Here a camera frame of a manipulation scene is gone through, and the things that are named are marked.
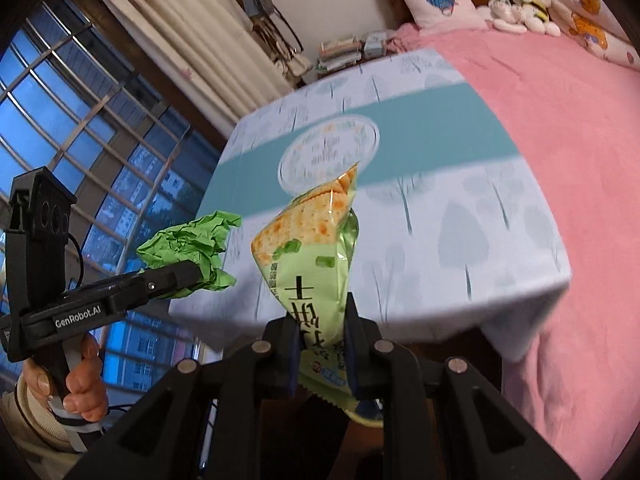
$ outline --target window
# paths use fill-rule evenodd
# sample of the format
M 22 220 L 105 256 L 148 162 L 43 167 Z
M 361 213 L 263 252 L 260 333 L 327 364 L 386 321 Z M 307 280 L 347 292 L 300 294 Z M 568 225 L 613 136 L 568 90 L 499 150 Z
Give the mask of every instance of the window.
M 152 386 L 169 368 L 193 356 L 193 337 L 187 329 L 139 311 L 103 330 L 102 376 L 108 387 L 118 391 L 139 392 L 134 383 L 142 384 L 143 377 Z
M 153 355 L 156 352 L 156 339 L 141 337 L 138 341 L 138 352 Z
M 133 383 L 134 390 L 140 390 L 141 392 L 148 392 L 149 385 L 147 383 Z
M 136 248 L 194 219 L 218 157 L 69 0 L 42 2 L 0 59 L 0 219 L 12 179 L 48 167 L 78 198 L 70 232 L 82 246 L 85 283 L 143 268 Z M 71 280 L 79 265 L 66 249 Z M 3 313 L 8 301 L 3 291 Z M 105 381 L 132 392 L 146 391 L 194 349 L 187 330 L 137 312 L 94 335 L 106 347 Z M 16 366 L 0 352 L 0 374 L 17 376 Z M 133 380 L 140 376 L 148 384 Z
M 138 375 L 149 376 L 151 375 L 151 368 L 151 365 L 136 363 L 134 367 L 134 373 L 137 373 Z

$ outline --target human hand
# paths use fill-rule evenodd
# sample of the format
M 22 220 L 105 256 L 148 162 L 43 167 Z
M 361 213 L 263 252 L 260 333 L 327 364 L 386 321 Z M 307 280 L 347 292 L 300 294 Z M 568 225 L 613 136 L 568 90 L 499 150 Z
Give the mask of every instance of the human hand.
M 102 361 L 98 357 L 99 348 L 95 337 L 85 334 L 81 342 L 82 361 L 66 377 L 70 394 L 63 400 L 65 409 L 69 413 L 79 413 L 89 422 L 101 420 L 109 407 L 107 387 L 100 377 Z M 27 359 L 22 366 L 22 376 L 33 396 L 48 410 L 49 396 L 54 388 L 46 371 L 33 359 Z

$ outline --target cracker package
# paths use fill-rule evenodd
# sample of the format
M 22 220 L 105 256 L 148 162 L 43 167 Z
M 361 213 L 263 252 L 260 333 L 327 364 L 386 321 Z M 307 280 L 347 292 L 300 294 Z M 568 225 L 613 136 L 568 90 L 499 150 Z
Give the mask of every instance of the cracker package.
M 298 381 L 343 409 L 347 384 L 343 321 L 358 219 L 351 209 L 357 166 L 294 199 L 251 244 L 271 292 L 300 324 Z

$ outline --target screw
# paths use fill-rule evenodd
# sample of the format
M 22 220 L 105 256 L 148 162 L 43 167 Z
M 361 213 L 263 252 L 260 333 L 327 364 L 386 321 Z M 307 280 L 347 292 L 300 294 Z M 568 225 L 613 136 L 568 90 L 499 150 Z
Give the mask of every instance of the screw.
M 198 368 L 198 364 L 193 359 L 183 359 L 178 363 L 178 371 L 181 374 L 190 374 L 196 371 L 196 368 Z
M 379 339 L 375 342 L 373 348 L 375 348 L 378 352 L 388 354 L 394 349 L 394 344 L 388 339 Z
M 449 370 L 457 374 L 466 372 L 466 368 L 468 367 L 466 361 L 464 359 L 461 359 L 460 357 L 454 357 L 453 359 L 450 359 L 447 366 L 449 367 Z
M 271 350 L 271 343 L 265 341 L 264 339 L 258 339 L 251 345 L 251 350 L 256 352 L 257 354 L 265 354 L 269 350 Z

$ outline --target tree print tablecloth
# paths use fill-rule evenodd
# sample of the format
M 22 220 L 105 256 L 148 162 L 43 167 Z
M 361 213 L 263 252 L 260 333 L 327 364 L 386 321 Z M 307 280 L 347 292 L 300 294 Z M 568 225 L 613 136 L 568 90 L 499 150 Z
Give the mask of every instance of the tree print tablecloth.
M 238 283 L 173 300 L 221 348 L 284 314 L 250 243 L 293 196 L 359 161 L 360 237 L 350 272 L 361 316 L 398 342 L 480 325 L 518 360 L 570 280 L 542 192 L 509 134 L 434 50 L 386 57 L 243 118 L 199 215 L 241 214 L 223 255 Z

